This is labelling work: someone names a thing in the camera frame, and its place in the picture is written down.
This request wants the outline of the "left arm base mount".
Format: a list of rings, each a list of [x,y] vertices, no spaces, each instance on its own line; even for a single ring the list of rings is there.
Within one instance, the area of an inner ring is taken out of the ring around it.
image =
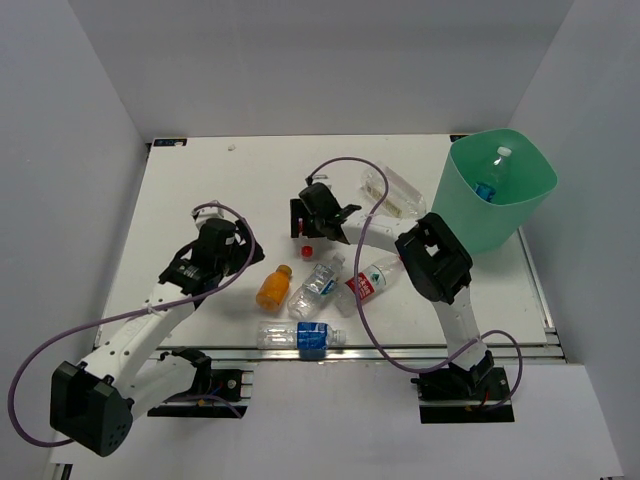
[[[254,369],[214,360],[194,348],[162,351],[156,362],[182,358],[196,366],[191,386],[147,412],[157,418],[241,419],[252,396]]]

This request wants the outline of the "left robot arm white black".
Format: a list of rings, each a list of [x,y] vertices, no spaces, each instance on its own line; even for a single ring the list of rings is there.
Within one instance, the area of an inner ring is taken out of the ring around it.
[[[50,424],[95,454],[116,451],[136,419],[172,397],[199,399],[214,383],[211,360],[179,347],[144,366],[164,339],[227,276],[263,260],[246,223],[209,218],[160,274],[141,315],[127,320],[77,364],[61,363],[52,375]]]

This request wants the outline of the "clear bottle red white label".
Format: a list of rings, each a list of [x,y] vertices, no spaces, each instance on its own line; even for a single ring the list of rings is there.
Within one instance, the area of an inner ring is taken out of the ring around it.
[[[343,317],[357,312],[356,297],[361,304],[376,298],[401,276],[404,266],[397,255],[389,255],[374,261],[358,273],[357,277],[342,282],[336,289],[334,304]]]

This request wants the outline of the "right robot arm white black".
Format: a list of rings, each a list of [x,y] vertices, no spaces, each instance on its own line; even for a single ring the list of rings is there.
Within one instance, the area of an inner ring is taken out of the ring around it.
[[[453,390],[472,399],[488,385],[493,359],[471,304],[471,256],[436,213],[420,219],[340,206],[325,184],[313,183],[290,201],[291,236],[325,238],[396,254],[417,293],[429,300],[446,340]]]

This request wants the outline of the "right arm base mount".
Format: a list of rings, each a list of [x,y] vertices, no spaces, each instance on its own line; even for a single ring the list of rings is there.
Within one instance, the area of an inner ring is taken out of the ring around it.
[[[420,422],[427,425],[514,423],[506,372],[492,368],[477,387],[470,388],[448,369],[419,374],[416,388]]]

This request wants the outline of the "clear bottle blue green label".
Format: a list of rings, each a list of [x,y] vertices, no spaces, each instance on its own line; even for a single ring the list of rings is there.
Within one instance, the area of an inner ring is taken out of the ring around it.
[[[324,306],[337,285],[345,263],[341,253],[317,263],[287,302],[289,315],[299,321],[313,318]]]

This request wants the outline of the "small clear bottle red label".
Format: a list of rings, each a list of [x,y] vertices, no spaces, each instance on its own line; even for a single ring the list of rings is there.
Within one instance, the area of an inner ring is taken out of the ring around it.
[[[304,261],[310,261],[314,256],[314,248],[311,240],[304,234],[304,220],[302,218],[298,219],[297,231],[296,246],[299,256]]]

